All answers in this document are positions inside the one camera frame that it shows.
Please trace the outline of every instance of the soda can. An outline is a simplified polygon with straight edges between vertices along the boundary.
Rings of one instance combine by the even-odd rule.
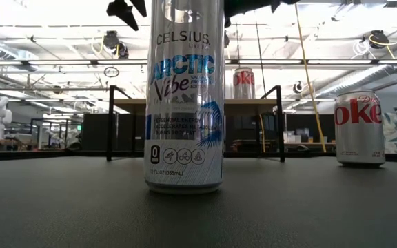
[[[223,0],[153,0],[145,181],[200,194],[223,180]]]
[[[255,99],[255,77],[251,68],[236,69],[233,84],[235,99]]]
[[[340,94],[334,109],[338,162],[369,167],[385,163],[383,117],[375,93]]]

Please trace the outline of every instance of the table surface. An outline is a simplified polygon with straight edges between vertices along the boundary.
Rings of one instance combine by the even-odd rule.
[[[0,247],[397,247],[397,163],[225,159],[220,191],[169,196],[141,158],[0,161]]]

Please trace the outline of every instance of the celsius logo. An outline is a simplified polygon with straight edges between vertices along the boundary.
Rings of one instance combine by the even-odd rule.
[[[210,44],[208,34],[202,34],[201,32],[195,32],[195,31],[180,31],[178,33],[168,32],[164,34],[159,34],[157,36],[157,45],[161,45],[169,42],[177,42],[177,41],[189,41],[189,42],[197,42],[197,43],[201,42],[205,45]]]

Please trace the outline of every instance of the black metal frame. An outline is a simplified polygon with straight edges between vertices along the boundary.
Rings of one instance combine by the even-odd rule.
[[[115,85],[110,85],[110,99],[109,99],[109,105],[108,105],[108,126],[107,126],[107,151],[106,151],[106,156],[107,156],[107,161],[112,160],[113,156],[113,131],[114,131],[114,91],[117,90],[118,92],[122,93],[124,96],[128,97],[129,99],[131,96],[128,96],[123,90],[121,90],[119,87]],[[136,143],[136,114],[133,113],[133,122],[132,122],[132,138],[131,138],[131,148],[132,148],[132,154],[134,153],[135,150],[135,143]]]
[[[114,114],[114,91],[117,90],[129,99],[128,96],[123,90],[118,88],[115,85],[110,86],[110,102],[108,108],[108,126],[107,126],[107,151],[106,157],[107,161],[111,161],[113,155],[117,154],[127,154],[127,156],[137,157],[140,155],[140,152],[136,152],[136,119],[137,115],[135,113],[131,113],[132,115],[132,135],[131,135],[131,152],[113,152],[113,135],[115,135],[114,131],[114,118],[116,115]],[[280,162],[285,161],[285,148],[284,148],[284,136],[283,136],[283,106],[281,101],[281,86],[276,85],[272,89],[270,89],[266,94],[264,94],[261,99],[266,99],[273,91],[276,91],[276,105],[277,111],[276,116],[278,120],[278,150],[279,150],[279,158]],[[261,150],[260,144],[260,120],[259,116],[256,117],[255,121],[255,130],[256,130],[256,144],[258,147],[257,152],[241,152],[239,154],[233,154],[231,152],[226,152],[225,154],[229,157],[243,157],[243,158],[266,158],[266,157],[274,157],[276,153],[263,152]]]

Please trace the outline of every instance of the energy drink can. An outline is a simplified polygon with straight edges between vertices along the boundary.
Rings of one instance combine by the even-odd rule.
[[[223,179],[223,0],[153,0],[145,181],[200,194]]]

